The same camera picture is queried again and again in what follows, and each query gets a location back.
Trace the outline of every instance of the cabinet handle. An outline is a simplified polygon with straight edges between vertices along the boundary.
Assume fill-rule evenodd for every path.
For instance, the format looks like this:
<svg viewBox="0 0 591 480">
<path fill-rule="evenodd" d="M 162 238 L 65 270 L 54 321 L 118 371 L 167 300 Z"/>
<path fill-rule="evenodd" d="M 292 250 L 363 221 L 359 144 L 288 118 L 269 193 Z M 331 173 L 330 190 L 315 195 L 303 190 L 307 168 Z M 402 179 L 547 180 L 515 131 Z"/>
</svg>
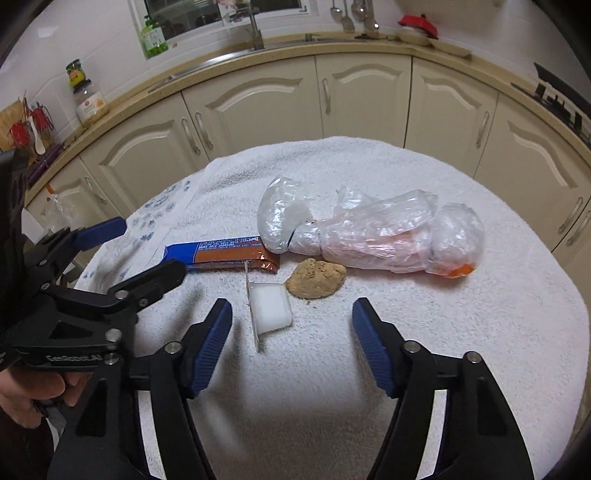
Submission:
<svg viewBox="0 0 591 480">
<path fill-rule="evenodd" d="M 579 225 L 579 228 L 577 228 L 576 232 L 573 233 L 573 236 L 570 237 L 566 241 L 567 247 L 570 247 L 573 243 L 575 243 L 579 239 L 579 237 L 581 236 L 581 233 L 583 233 L 583 230 L 585 229 L 585 227 L 587 226 L 587 224 L 589 223 L 590 220 L 591 220 L 591 210 L 587 210 L 587 215 L 585 215 L 585 220 L 583 220 L 583 223 L 581 223 Z"/>
<path fill-rule="evenodd" d="M 205 146 L 209 150 L 213 150 L 213 144 L 209 141 L 209 135 L 203 126 L 203 120 L 201 119 L 201 114 L 199 112 L 195 112 L 195 120 L 197 121 L 197 128 L 199 129 L 199 134 L 201 135 L 203 143 L 205 143 Z"/>
<path fill-rule="evenodd" d="M 322 86 L 324 87 L 324 99 L 326 101 L 326 115 L 330 115 L 330 92 L 329 92 L 329 81 L 325 78 L 322 79 Z"/>
<path fill-rule="evenodd" d="M 90 191 L 92 192 L 92 194 L 99 199 L 99 201 L 101 203 L 103 203 L 104 205 L 107 205 L 109 202 L 107 202 L 103 197 L 101 197 L 95 190 L 95 188 L 92 186 L 92 182 L 90 181 L 90 177 L 88 175 L 86 175 L 84 177 L 84 179 L 86 180 L 86 184 L 88 185 L 88 188 L 90 189 Z"/>
<path fill-rule="evenodd" d="M 484 118 L 482 119 L 482 124 L 478 129 L 478 136 L 476 137 L 476 148 L 480 148 L 482 145 L 482 137 L 484 136 L 484 130 L 486 129 L 486 124 L 488 123 L 489 118 L 491 117 L 488 111 L 484 112 Z"/>
<path fill-rule="evenodd" d="M 567 229 L 567 227 L 570 225 L 570 222 L 572 222 L 573 219 L 576 218 L 576 215 L 582 206 L 583 206 L 583 197 L 579 197 L 579 199 L 577 200 L 577 203 L 574 204 L 574 208 L 573 208 L 572 212 L 570 212 L 569 216 L 566 217 L 566 220 L 564 221 L 564 223 L 562 225 L 560 225 L 560 227 L 558 227 L 558 234 L 563 233 Z"/>
<path fill-rule="evenodd" d="M 195 143 L 195 139 L 193 138 L 193 136 L 191 135 L 191 131 L 189 130 L 189 120 L 183 118 L 181 120 L 181 123 L 183 124 L 183 128 L 185 129 L 185 134 L 187 135 L 187 140 L 191 144 L 191 148 L 197 155 L 201 155 L 201 150 L 199 150 L 199 147 Z"/>
</svg>

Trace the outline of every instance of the cream cabinet door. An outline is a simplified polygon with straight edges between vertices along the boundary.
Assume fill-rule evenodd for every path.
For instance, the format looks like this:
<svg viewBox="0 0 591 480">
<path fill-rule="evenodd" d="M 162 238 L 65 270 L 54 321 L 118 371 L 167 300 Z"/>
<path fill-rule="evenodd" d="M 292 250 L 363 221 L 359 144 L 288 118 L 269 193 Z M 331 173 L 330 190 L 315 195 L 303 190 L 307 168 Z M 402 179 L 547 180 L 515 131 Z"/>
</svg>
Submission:
<svg viewBox="0 0 591 480">
<path fill-rule="evenodd" d="M 411 57 L 385 53 L 316 56 L 324 137 L 404 146 Z"/>
<path fill-rule="evenodd" d="M 259 145 L 322 138 L 313 57 L 229 73 L 183 96 L 211 160 Z"/>
<path fill-rule="evenodd" d="M 92 226 L 120 215 L 79 157 L 74 158 L 61 169 L 49 181 L 48 186 L 63 199 L 66 206 L 71 207 L 74 228 Z M 48 189 L 45 188 L 27 206 L 33 217 L 43 227 L 50 226 L 47 201 Z M 82 265 L 86 265 L 97 250 L 98 247 L 88 252 L 81 252 L 76 259 Z"/>
<path fill-rule="evenodd" d="M 80 156 L 125 217 L 209 161 L 180 93 L 127 119 Z"/>
<path fill-rule="evenodd" d="M 587 205 L 553 254 L 591 310 L 591 205 Z"/>
<path fill-rule="evenodd" d="M 553 129 L 500 95 L 474 179 L 504 200 L 550 249 L 591 196 L 591 168 Z"/>
<path fill-rule="evenodd" d="M 499 92 L 455 70 L 413 59 L 413 86 L 404 148 L 474 176 Z"/>
</svg>

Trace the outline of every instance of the white towel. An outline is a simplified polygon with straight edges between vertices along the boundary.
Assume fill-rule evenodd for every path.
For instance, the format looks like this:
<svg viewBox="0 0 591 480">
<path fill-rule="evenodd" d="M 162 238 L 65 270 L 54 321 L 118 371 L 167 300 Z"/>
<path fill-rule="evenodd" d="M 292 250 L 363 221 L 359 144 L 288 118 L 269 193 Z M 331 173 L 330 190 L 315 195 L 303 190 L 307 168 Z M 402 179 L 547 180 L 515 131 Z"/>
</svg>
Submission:
<svg viewBox="0 0 591 480">
<path fill-rule="evenodd" d="M 577 289 L 528 225 L 503 201 L 453 167 L 377 141 L 329 138 L 257 147 L 218 158 L 167 189 L 104 245 L 78 288 L 105 291 L 162 258 L 165 245 L 256 235 L 256 209 L 277 175 L 307 186 L 316 218 L 332 214 L 343 184 L 378 198 L 414 189 L 440 205 L 466 203 L 486 229 L 480 267 L 465 279 L 349 269 L 328 299 L 290 297 L 291 327 L 267 334 L 256 353 L 244 273 L 189 274 L 140 314 L 137 354 L 180 339 L 214 301 L 232 303 L 233 328 L 209 388 L 191 403 L 219 480 L 365 479 L 395 401 L 377 389 L 351 328 L 351 307 L 368 297 L 383 320 L 433 353 L 482 354 L 511 406 L 536 478 L 561 456 L 579 407 L 589 351 L 587 310 Z M 282 255 L 283 282 L 303 258 Z M 142 427 L 152 474 L 163 477 L 147 395 Z M 444 401 L 420 477 L 433 471 Z"/>
</svg>

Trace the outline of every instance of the jar lid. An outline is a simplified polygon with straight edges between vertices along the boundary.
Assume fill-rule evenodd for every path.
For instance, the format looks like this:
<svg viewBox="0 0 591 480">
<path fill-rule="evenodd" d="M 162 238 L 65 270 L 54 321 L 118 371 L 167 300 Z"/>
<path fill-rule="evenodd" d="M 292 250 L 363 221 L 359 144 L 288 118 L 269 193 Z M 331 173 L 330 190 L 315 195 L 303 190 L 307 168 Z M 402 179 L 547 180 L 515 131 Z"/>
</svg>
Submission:
<svg viewBox="0 0 591 480">
<path fill-rule="evenodd" d="M 92 83 L 92 80 L 90 79 L 86 79 L 86 80 L 82 80 L 80 83 L 78 83 L 75 87 L 74 87 L 74 93 L 78 93 L 80 90 L 82 90 L 84 87 L 88 87 L 90 84 Z"/>
</svg>

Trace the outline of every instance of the stainless steel sink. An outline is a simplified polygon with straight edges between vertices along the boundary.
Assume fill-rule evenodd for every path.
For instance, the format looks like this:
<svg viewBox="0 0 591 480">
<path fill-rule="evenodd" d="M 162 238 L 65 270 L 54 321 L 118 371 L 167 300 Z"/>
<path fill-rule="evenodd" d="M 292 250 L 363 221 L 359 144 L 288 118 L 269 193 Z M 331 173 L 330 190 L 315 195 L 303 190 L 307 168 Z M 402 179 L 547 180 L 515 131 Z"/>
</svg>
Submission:
<svg viewBox="0 0 591 480">
<path fill-rule="evenodd" d="M 285 42 L 274 43 L 274 44 L 271 44 L 271 45 L 263 48 L 262 50 L 255 50 L 254 48 L 247 48 L 246 50 L 234 51 L 231 53 L 226 53 L 224 55 L 220 55 L 219 57 L 215 57 L 210 60 L 203 61 L 197 65 L 194 65 L 193 67 L 189 67 L 184 70 L 181 70 L 180 72 L 169 75 L 165 79 L 162 79 L 158 83 L 155 83 L 154 85 L 152 85 L 150 87 L 150 89 L 148 90 L 148 93 L 152 93 L 153 91 L 158 90 L 159 88 L 163 87 L 164 85 L 168 85 L 170 82 L 173 82 L 175 80 L 178 80 L 179 78 L 190 75 L 191 73 L 197 72 L 198 70 L 204 69 L 205 67 L 210 67 L 212 65 L 216 65 L 218 63 L 221 63 L 221 62 L 227 61 L 227 60 L 238 59 L 240 57 L 244 57 L 246 55 L 250 55 L 252 53 L 256 53 L 256 52 L 260 52 L 260 51 L 275 50 L 276 48 L 292 47 L 294 45 L 305 45 L 308 43 L 341 43 L 341 42 L 348 43 L 348 42 L 360 42 L 360 41 L 363 41 L 363 40 L 354 40 L 352 38 L 316 38 L 316 37 L 310 37 L 310 36 L 306 35 L 306 37 L 302 40 L 290 40 L 290 41 L 285 41 Z"/>
</svg>

